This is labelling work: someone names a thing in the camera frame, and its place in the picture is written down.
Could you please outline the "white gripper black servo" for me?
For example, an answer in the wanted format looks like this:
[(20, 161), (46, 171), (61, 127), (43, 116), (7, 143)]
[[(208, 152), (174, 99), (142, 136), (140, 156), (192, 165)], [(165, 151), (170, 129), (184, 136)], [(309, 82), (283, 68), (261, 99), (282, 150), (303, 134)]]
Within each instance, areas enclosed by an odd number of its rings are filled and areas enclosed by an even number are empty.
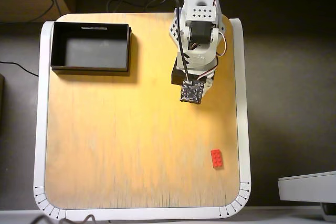
[[(189, 81), (199, 80), (204, 82), (203, 96), (212, 87), (214, 75), (218, 66), (216, 49), (185, 50), (184, 59), (188, 71)], [(171, 84), (182, 85), (186, 79), (180, 50), (177, 51), (176, 60), (171, 73)]]

